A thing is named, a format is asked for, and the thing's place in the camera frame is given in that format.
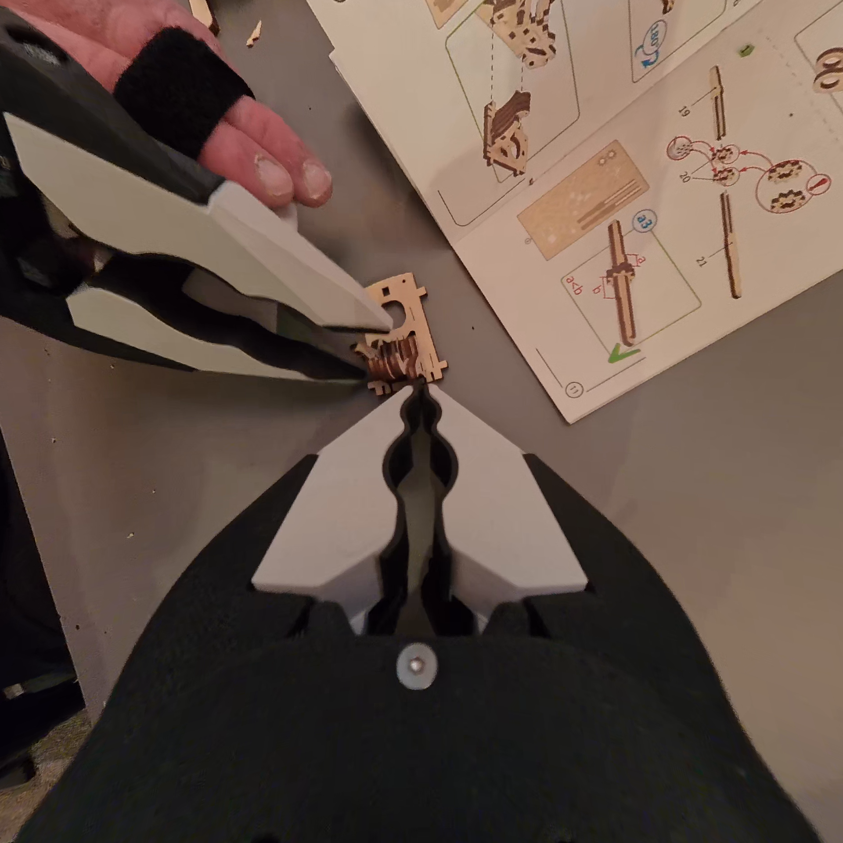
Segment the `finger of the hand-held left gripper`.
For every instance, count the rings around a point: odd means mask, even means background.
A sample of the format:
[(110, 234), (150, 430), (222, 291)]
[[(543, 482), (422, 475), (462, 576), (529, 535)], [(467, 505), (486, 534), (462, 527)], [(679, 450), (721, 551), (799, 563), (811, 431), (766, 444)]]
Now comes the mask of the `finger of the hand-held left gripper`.
[(245, 303), (247, 317), (276, 305), (327, 331), (392, 330), (364, 288), (299, 233), (294, 209), (274, 213), (230, 181), (205, 204), (191, 202), (15, 115), (4, 119), (24, 175), (105, 247), (203, 270), (239, 296), (217, 301)]
[(100, 279), (83, 284), (68, 306), (77, 328), (197, 373), (320, 384), (366, 377), (343, 332), (322, 332), (215, 278)]

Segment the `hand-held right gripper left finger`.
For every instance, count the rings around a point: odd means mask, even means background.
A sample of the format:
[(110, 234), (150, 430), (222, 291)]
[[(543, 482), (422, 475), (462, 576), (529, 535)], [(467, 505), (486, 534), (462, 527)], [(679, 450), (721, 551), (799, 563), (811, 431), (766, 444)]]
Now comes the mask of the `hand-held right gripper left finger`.
[(254, 575), (255, 590), (295, 594), (342, 607), (362, 634), (374, 607), (406, 584), (406, 545), (400, 484), (413, 468), (417, 418), (412, 386), (399, 389), (316, 455), (300, 490)]

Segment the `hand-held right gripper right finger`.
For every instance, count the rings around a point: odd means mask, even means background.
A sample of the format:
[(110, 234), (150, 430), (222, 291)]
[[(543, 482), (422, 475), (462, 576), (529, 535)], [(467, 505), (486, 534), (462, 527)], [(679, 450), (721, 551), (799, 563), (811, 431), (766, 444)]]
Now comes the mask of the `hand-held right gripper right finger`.
[(423, 606), (437, 635), (470, 636), (495, 609), (584, 591), (587, 576), (523, 450), (438, 387), (423, 420), (443, 486)]

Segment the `wooden model part with gears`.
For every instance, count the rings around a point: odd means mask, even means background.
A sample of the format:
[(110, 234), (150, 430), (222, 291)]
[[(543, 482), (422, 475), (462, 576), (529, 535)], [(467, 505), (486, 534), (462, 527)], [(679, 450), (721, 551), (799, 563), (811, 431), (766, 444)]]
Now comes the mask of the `wooden model part with gears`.
[(365, 291), (381, 309), (396, 304), (404, 315), (391, 331), (365, 333), (353, 346), (367, 366), (367, 387), (382, 398), (419, 378), (427, 384), (441, 380), (448, 363), (439, 356), (427, 321), (427, 289), (408, 272), (374, 282)]

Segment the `person's left hand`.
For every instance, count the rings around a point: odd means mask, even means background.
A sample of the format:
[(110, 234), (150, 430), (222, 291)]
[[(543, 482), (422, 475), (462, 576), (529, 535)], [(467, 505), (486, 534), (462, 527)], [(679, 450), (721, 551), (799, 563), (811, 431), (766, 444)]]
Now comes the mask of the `person's left hand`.
[[(161, 29), (176, 27), (202, 40), (234, 66), (211, 31), (171, 1), (9, 1), (4, 7), (58, 43), (109, 91), (121, 72)], [(237, 100), (199, 155), (202, 166), (244, 186), (268, 207), (324, 205), (328, 170), (293, 130), (253, 96)]]

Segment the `assembly instruction booklet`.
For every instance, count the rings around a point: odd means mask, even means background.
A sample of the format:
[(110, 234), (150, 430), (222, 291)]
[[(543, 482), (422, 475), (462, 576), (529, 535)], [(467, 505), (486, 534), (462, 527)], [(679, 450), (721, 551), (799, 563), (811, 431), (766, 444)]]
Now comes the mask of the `assembly instruction booklet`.
[(841, 2), (310, 7), (567, 422), (841, 270)]

